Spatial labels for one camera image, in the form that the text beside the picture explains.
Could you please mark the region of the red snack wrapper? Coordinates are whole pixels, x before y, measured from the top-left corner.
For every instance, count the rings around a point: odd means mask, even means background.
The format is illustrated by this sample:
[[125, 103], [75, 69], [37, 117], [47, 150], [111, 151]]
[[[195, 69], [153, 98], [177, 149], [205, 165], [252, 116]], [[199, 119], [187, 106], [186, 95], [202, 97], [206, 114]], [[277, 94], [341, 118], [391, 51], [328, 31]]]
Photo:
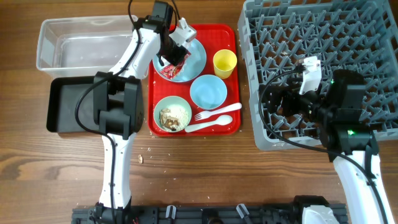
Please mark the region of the red snack wrapper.
[[174, 79], [183, 70], [185, 62], [187, 61], [187, 58], [189, 58], [190, 56], [191, 53], [188, 52], [188, 54], [186, 54], [186, 56], [184, 57], [183, 61], [180, 62], [178, 65], [172, 65], [172, 64], [166, 65], [164, 68], [160, 70], [160, 74], [165, 78], [168, 78], [169, 80]]

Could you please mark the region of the light blue bowl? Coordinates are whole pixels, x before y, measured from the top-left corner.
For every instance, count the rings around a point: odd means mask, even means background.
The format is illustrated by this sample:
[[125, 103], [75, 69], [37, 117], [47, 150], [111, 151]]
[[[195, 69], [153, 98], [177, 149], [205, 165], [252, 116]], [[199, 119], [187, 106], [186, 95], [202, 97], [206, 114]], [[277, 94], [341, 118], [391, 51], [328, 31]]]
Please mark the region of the light blue bowl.
[[202, 75], [190, 86], [190, 98], [199, 108], [213, 110], [221, 106], [228, 94], [226, 84], [215, 75]]

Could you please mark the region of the green bowl with food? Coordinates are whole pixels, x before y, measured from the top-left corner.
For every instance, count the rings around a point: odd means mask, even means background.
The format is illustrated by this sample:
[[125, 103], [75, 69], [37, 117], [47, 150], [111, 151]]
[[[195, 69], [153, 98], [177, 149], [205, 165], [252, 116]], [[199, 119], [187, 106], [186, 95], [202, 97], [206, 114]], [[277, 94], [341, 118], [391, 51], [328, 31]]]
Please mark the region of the green bowl with food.
[[190, 123], [192, 109], [187, 100], [180, 96], [167, 96], [161, 99], [153, 110], [153, 120], [161, 131], [178, 133]]

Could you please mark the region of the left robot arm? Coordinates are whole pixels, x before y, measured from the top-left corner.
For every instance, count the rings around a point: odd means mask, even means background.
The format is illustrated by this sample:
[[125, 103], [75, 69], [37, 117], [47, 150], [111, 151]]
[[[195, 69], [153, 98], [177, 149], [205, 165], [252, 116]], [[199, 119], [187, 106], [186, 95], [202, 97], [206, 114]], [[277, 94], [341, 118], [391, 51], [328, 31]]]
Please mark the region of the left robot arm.
[[175, 2], [156, 1], [150, 15], [131, 23], [132, 39], [121, 59], [108, 72], [96, 73], [75, 106], [76, 122], [90, 132], [80, 121], [79, 111], [85, 97], [93, 95], [95, 134], [101, 135], [104, 144], [103, 189], [88, 216], [93, 223], [134, 223], [129, 170], [132, 144], [144, 119], [141, 81], [154, 57], [159, 63], [181, 65], [189, 54], [184, 43], [196, 36]]

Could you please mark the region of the yellow plastic cup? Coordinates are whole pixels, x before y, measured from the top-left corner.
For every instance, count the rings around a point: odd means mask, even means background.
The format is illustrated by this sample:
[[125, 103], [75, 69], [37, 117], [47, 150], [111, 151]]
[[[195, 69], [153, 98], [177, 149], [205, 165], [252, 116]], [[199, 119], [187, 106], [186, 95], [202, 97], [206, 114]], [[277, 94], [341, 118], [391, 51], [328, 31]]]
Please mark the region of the yellow plastic cup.
[[228, 78], [237, 65], [236, 54], [228, 49], [217, 51], [213, 56], [214, 73], [221, 79]]

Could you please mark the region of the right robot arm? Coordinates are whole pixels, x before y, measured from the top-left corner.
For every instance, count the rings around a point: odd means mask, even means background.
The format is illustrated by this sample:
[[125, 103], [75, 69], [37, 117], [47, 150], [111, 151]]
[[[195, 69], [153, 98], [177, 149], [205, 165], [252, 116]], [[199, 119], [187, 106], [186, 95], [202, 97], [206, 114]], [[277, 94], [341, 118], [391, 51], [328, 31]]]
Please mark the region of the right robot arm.
[[353, 223], [393, 223], [381, 177], [379, 146], [373, 130], [360, 120], [365, 91], [364, 77], [352, 70], [335, 70], [324, 97], [313, 90], [296, 93], [268, 81], [259, 94], [259, 115], [264, 117], [263, 106], [271, 113], [282, 108], [284, 116], [300, 113], [317, 123], [322, 148], [290, 141], [267, 122], [263, 125], [283, 142], [328, 154], [343, 186]]

